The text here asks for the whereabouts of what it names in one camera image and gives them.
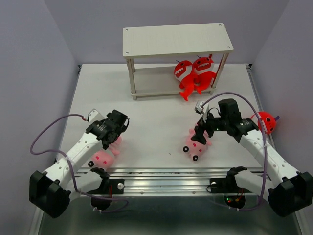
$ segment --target shelf top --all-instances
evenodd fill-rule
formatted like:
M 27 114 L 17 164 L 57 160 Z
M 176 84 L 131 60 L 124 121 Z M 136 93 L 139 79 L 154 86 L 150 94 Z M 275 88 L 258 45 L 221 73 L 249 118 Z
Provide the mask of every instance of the shelf top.
M 123 29 L 125 58 L 231 52 L 223 23 L 182 24 Z

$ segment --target shelf leg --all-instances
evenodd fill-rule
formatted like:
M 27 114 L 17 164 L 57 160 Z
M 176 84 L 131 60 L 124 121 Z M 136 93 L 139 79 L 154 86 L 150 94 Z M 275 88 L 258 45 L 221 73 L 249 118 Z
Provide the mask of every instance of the shelf leg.
M 130 61 L 131 61 L 131 65 L 132 65 L 132 71 L 133 71 L 133 72 L 136 72 L 135 64 L 134 64 L 134 59 L 130 59 Z
M 224 65 L 226 63 L 228 55 L 229 55 L 229 53 L 224 53 L 222 58 L 221 58 L 219 68 L 217 69 L 217 72 L 216 72 L 216 77 L 212 83 L 212 88 L 216 88 L 217 82 L 220 79 L 220 76 L 221 76 L 222 70 L 224 68 Z
M 126 63 L 127 63 L 128 73 L 129 73 L 129 81 L 131 83 L 132 94 L 136 94 L 136 86 L 135 86 L 134 72 L 132 69 L 131 59 L 126 59 Z

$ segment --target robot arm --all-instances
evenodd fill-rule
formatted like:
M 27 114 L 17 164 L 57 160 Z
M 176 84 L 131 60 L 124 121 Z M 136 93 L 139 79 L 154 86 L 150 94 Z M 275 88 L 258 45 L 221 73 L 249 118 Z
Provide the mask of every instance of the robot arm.
M 73 190 L 73 182 L 71 181 L 69 184 L 72 175 L 67 161 L 71 162 L 74 173 L 76 173 L 92 154 L 101 148 L 106 150 L 121 133 L 126 131 L 129 124 L 126 115 L 113 110 L 107 114 L 107 117 L 104 118 L 97 110 L 93 109 L 88 114 L 88 122 L 91 125 L 74 147 L 67 152 L 68 159 L 61 158 L 43 173 L 35 171 L 31 175 L 29 200 L 52 218 L 61 215 L 68 207 L 70 200 L 77 197 Z M 96 171 L 80 178 L 78 188 L 88 189 L 88 191 L 92 189 L 91 187 L 99 186 L 102 180 L 101 174 Z
M 203 111 L 203 102 L 198 102 L 195 111 L 202 114 L 195 127 L 195 135 L 191 138 L 202 144 L 206 143 L 203 136 L 206 131 L 212 137 L 215 131 L 226 131 L 264 166 L 264 145 L 262 133 L 258 126 L 249 118 L 242 119 L 237 102 L 224 99 L 219 102 L 220 117 L 214 117 L 208 107 Z M 269 202 L 279 216 L 302 209 L 312 203 L 313 177 L 308 173 L 300 173 L 287 163 L 267 142 L 268 161 L 263 198 Z M 232 168 L 227 173 L 226 185 L 233 188 L 245 188 L 261 195 L 262 178 L 254 175 L 244 167 Z

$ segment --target pink stuffed pig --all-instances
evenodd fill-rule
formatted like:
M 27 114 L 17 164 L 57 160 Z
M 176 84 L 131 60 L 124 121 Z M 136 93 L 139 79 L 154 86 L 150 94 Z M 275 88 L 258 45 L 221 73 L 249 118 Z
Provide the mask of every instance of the pink stuffed pig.
M 212 145 L 212 142 L 209 140 L 208 134 L 205 132 L 204 137 L 206 139 L 206 144 L 201 144 L 197 141 L 192 141 L 191 137 L 195 134 L 194 129 L 189 129 L 189 136 L 186 139 L 186 146 L 182 149 L 185 153 L 194 160 L 198 160 L 198 158 L 207 150 L 208 145 Z
M 122 143 L 122 137 L 109 145 L 107 150 L 101 149 L 91 157 L 91 161 L 88 162 L 90 167 L 98 167 L 103 169 L 108 169 L 114 163 L 115 156 L 120 154 L 118 150 L 119 145 Z

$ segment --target white table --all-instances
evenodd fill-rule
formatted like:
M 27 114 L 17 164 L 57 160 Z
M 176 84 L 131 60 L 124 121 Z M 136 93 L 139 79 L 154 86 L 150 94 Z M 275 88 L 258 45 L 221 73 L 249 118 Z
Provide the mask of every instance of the white table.
M 159 65 L 138 65 L 138 68 Z M 201 117 L 194 112 L 197 100 L 206 100 L 209 94 L 193 94 L 188 102 L 179 95 L 149 97 L 133 101 L 129 94 L 128 69 L 123 64 L 84 64 L 76 87 L 70 113 L 86 115 L 96 108 L 104 116 L 117 109 L 130 117 L 128 130 L 123 133 L 121 154 L 112 168 L 115 169 L 175 169 L 197 171 L 234 166 L 261 170 L 258 162 L 226 133 L 216 132 L 213 145 L 198 161 L 192 161 L 182 151 L 188 129 Z M 216 93 L 236 92 L 245 96 L 257 108 L 257 101 L 244 64 L 226 65 Z M 210 103 L 218 107 L 223 98 L 237 100 L 242 116 L 252 115 L 252 110 L 235 96 L 222 96 Z M 61 149 L 68 151 L 80 138 L 88 123 L 79 118 L 69 118 Z

